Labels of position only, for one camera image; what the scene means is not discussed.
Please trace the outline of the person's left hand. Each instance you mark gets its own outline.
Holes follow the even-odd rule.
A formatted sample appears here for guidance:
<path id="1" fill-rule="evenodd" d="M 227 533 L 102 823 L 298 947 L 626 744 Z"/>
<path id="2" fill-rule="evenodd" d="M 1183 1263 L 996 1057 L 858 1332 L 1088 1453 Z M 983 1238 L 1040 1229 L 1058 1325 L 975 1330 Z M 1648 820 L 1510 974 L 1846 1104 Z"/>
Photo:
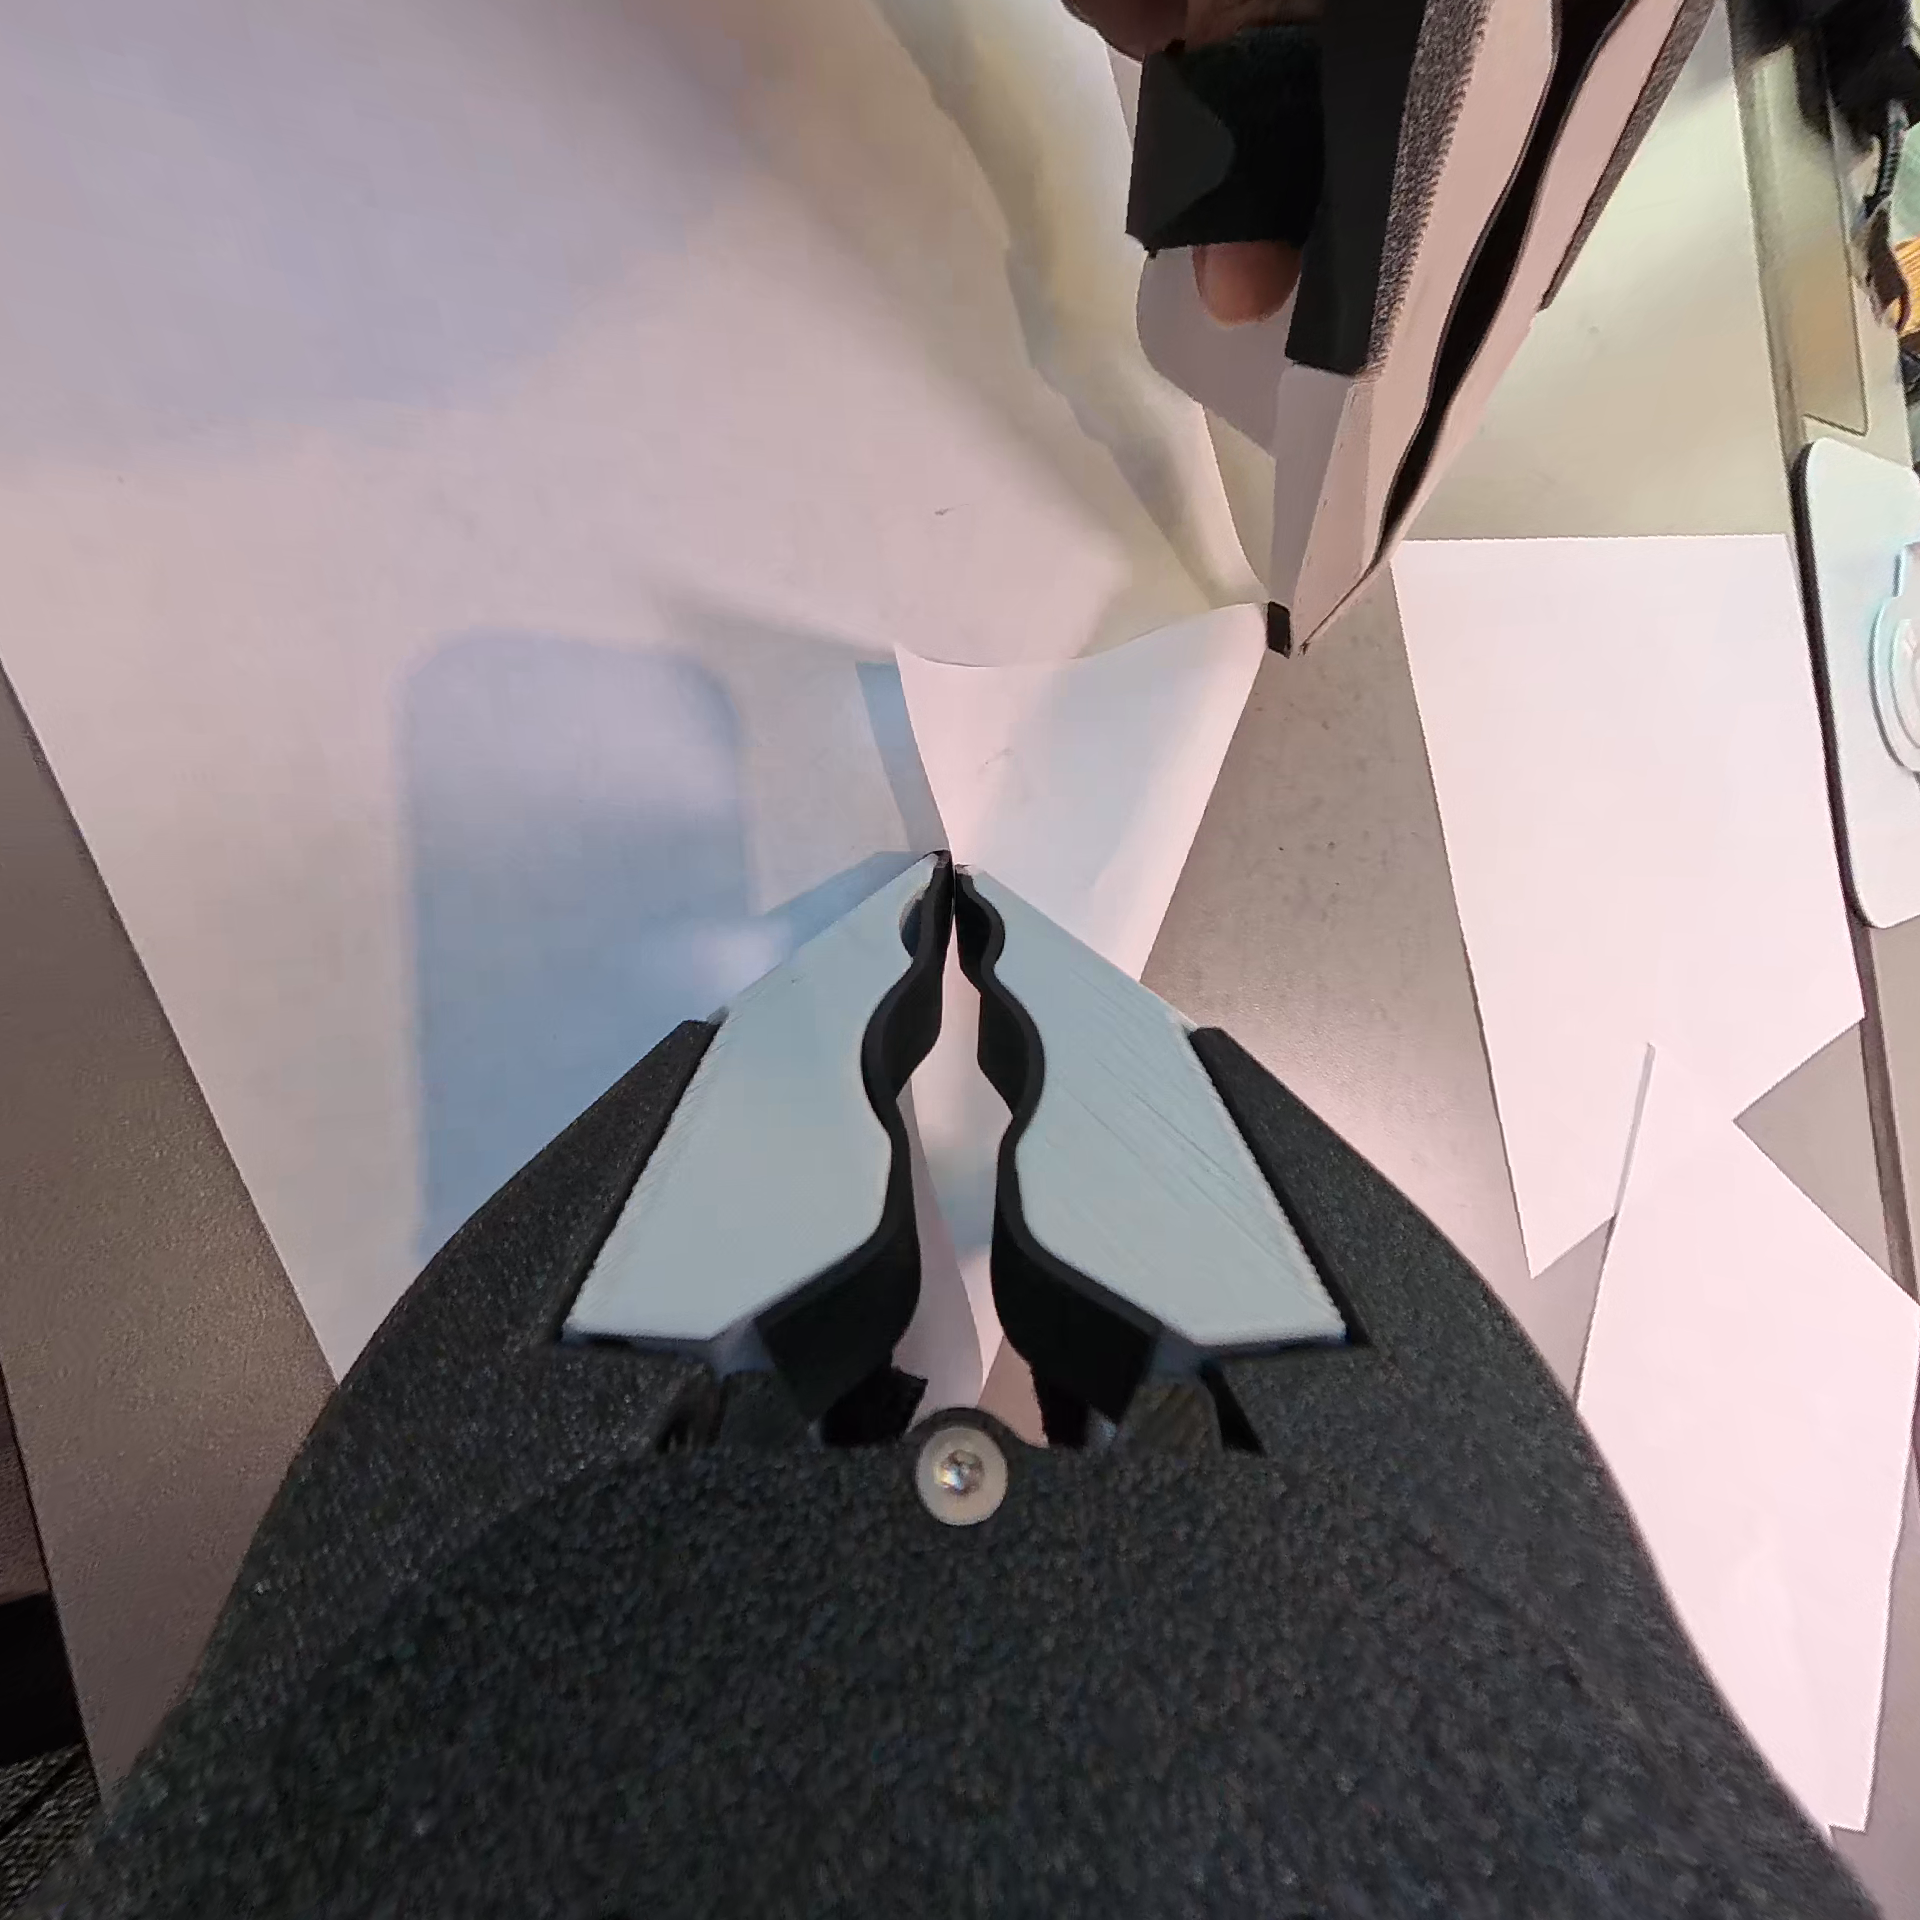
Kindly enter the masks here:
<path id="1" fill-rule="evenodd" d="M 1066 2 L 1064 8 L 1111 49 L 1137 61 L 1177 42 L 1195 48 L 1274 24 L 1309 25 L 1326 9 L 1322 2 Z M 1269 239 L 1208 244 L 1195 247 L 1191 260 L 1198 299 L 1223 326 L 1279 313 L 1302 271 L 1296 247 Z"/>

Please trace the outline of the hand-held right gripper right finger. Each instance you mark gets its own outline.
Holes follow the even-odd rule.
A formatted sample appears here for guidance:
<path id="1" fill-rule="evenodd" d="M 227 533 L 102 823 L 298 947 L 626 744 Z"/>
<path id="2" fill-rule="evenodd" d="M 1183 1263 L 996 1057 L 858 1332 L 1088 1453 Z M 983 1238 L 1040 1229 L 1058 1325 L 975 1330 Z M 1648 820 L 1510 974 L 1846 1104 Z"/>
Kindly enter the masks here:
<path id="1" fill-rule="evenodd" d="M 1045 1413 L 1121 1427 L 1156 1380 L 1350 1345 L 1198 1028 L 987 869 L 957 876 L 957 936 L 1007 1106 L 992 1302 Z"/>

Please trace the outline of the black mesh office chair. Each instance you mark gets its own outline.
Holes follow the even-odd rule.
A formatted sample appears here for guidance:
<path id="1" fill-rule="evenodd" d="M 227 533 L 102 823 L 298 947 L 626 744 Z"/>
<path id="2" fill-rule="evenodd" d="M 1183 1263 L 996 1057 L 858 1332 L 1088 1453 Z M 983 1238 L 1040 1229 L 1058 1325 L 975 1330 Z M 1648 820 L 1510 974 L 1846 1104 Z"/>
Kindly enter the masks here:
<path id="1" fill-rule="evenodd" d="M 90 1785 L 84 1711 L 54 1597 L 3 1603 L 3 1821 L 26 1820 L 50 1791 Z"/>

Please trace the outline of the white paper sheet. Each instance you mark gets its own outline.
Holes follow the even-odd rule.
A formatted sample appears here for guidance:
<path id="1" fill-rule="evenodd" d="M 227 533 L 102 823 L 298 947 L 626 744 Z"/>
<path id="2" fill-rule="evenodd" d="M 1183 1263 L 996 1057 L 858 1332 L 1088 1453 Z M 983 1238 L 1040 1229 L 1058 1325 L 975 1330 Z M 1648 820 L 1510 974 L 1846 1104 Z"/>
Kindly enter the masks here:
<path id="1" fill-rule="evenodd" d="M 1263 656 L 1060 4 L 4 4 L 4 668 L 321 1351 L 1040 780 Z"/>
<path id="2" fill-rule="evenodd" d="M 1862 1019 L 1783 533 L 1390 565 L 1533 1274 L 1612 1215 L 1651 1049 L 1733 1120 Z"/>
<path id="3" fill-rule="evenodd" d="M 1825 1828 L 1874 1789 L 1916 1302 L 1651 1047 L 1577 1405 L 1741 1725 Z"/>

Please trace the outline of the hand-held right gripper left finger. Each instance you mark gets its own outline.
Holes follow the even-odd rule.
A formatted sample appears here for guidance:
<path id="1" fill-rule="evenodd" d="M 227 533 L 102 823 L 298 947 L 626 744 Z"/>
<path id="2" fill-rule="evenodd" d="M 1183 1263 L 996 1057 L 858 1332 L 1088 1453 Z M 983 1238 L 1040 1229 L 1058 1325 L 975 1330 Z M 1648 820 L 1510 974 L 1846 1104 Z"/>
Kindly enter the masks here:
<path id="1" fill-rule="evenodd" d="M 944 1022 L 949 851 L 723 1009 L 567 1310 L 570 1343 L 772 1374 L 820 1422 L 894 1364 L 922 1254 L 901 1095 Z"/>

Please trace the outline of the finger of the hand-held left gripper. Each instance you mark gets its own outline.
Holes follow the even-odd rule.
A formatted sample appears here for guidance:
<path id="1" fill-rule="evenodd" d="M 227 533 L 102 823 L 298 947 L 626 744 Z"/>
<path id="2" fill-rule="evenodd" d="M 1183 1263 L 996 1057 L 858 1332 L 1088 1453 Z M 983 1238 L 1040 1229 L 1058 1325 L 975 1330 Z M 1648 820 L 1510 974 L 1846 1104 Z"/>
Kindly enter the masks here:
<path id="1" fill-rule="evenodd" d="M 1381 573 L 1556 295 L 1684 61 L 1682 4 L 1553 4 L 1556 56 L 1530 145 L 1461 295 L 1389 508 Z"/>
<path id="2" fill-rule="evenodd" d="M 1375 573 L 1444 344 L 1558 56 L 1555 4 L 1329 4 L 1325 178 L 1270 430 L 1267 642 Z"/>

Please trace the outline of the white stand with black board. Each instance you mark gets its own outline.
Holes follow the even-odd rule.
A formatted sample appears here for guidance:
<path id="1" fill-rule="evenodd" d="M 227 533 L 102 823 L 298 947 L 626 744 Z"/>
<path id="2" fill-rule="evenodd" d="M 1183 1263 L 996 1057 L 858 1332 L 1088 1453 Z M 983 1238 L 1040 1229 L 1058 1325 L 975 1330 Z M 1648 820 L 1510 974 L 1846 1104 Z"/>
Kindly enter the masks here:
<path id="1" fill-rule="evenodd" d="M 1818 437 L 1790 475 L 1844 885 L 1857 916 L 1918 916 L 1918 478 Z"/>

